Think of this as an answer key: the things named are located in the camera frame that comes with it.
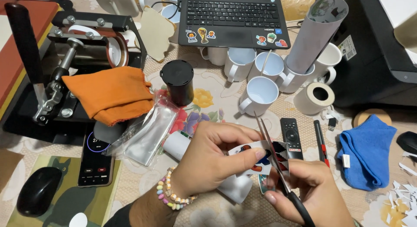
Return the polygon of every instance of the mug press machine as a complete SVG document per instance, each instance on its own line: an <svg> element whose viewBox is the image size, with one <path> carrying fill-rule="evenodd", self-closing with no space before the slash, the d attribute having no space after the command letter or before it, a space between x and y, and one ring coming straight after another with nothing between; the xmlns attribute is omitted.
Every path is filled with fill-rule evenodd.
<svg viewBox="0 0 417 227"><path fill-rule="evenodd" d="M121 66L143 69L147 53L132 17L58 11L42 62L26 7L7 3L5 9L27 76L8 106L3 130L50 143L82 145L86 124L95 120L89 119L62 76L70 75L70 67L77 69L75 75ZM128 30L135 34L140 52L128 51L122 35ZM51 65L50 57L57 61L52 73L43 69L45 60Z"/></svg>

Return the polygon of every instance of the computer mouse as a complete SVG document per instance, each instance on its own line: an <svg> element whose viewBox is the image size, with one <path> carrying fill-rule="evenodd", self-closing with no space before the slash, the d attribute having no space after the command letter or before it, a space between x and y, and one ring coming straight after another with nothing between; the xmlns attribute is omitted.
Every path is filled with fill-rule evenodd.
<svg viewBox="0 0 417 227"><path fill-rule="evenodd" d="M61 170L54 167L43 167L36 170L19 193L16 204L18 212L25 217L43 215L52 202L61 176Z"/></svg>
<svg viewBox="0 0 417 227"><path fill-rule="evenodd" d="M417 154L417 134L413 132L405 132L398 136L397 144L406 152ZM410 156L411 160L417 162L417 158Z"/></svg>

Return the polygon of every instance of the beaded bracelet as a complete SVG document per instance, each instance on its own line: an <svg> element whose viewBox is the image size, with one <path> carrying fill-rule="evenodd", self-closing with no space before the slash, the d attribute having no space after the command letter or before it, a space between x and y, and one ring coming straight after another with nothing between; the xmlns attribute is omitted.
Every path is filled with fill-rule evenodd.
<svg viewBox="0 0 417 227"><path fill-rule="evenodd" d="M158 199L162 200L164 202L164 204L166 204L168 207L172 208L173 210L179 210L184 208L186 205L191 204L193 202L194 199L197 198L196 195L193 195L191 197L188 197L187 199L181 199L180 197L177 197L174 192L171 189L171 174L172 171L176 168L175 167L171 167L168 168L168 173L166 174L166 176L164 176L159 182L158 182L158 186L156 187L157 191L156 194L158 195ZM174 203L170 203L168 201L168 199L165 198L165 194L164 191L162 190L164 187L164 182L166 184L166 196L170 197L170 199L172 201L174 201Z"/></svg>

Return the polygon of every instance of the phone screen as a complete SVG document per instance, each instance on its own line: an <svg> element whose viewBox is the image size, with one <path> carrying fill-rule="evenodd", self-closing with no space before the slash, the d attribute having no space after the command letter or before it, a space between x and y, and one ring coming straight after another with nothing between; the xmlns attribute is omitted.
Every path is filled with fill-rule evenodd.
<svg viewBox="0 0 417 227"><path fill-rule="evenodd" d="M83 154L81 157L78 186L105 186L111 183L113 174L112 156L101 153L110 144L94 137L94 124L89 124L84 139Z"/></svg>

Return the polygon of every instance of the blue cloth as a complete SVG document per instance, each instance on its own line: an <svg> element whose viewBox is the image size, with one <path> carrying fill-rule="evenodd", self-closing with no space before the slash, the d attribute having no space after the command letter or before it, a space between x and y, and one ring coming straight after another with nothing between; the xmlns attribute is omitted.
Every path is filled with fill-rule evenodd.
<svg viewBox="0 0 417 227"><path fill-rule="evenodd" d="M337 158L350 155L350 168L343 168L349 186L372 191L388 185L389 146L396 131L371 115L361 125L340 134L342 149Z"/></svg>

